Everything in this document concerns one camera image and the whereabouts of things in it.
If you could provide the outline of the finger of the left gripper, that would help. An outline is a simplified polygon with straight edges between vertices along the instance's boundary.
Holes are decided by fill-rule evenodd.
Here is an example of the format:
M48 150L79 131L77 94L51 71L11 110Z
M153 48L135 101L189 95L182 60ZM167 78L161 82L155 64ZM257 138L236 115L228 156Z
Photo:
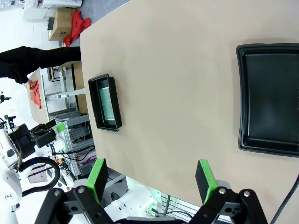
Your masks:
M56 121L53 119L45 124L39 124L35 126L30 131L32 133L38 133L40 131L48 131L48 130L53 130L56 133L61 133L65 130L65 125L63 123L57 124Z
M56 139L56 133L55 131L48 131L45 132L39 136L36 136L36 145L38 148L42 148L45 145L48 145L49 143L53 142Z

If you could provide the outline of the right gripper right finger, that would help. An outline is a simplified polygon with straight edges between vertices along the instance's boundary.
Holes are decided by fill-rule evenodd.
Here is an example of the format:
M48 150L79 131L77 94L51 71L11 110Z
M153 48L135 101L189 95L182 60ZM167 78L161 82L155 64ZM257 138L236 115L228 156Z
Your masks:
M234 224L266 224L262 206L255 191L232 189L218 185L207 160L199 160L195 179L203 202L191 218L192 224L214 224L219 216L227 216Z

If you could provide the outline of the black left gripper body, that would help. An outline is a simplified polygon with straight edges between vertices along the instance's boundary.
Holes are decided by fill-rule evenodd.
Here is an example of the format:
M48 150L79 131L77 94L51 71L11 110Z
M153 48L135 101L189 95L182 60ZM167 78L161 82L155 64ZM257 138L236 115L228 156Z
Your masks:
M31 132L27 128L26 124L20 125L13 133L10 134L10 138L16 145L19 152L22 152L23 159L35 152L35 145L31 139Z

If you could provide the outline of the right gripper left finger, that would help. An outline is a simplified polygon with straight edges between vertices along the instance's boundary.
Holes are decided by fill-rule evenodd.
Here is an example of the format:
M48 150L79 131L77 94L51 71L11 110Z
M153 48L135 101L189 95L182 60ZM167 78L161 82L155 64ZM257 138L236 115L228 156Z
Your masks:
M86 185L64 192L50 189L37 215L36 224L69 224L74 215L84 215L89 224L112 224L100 201L108 180L105 159L97 159Z

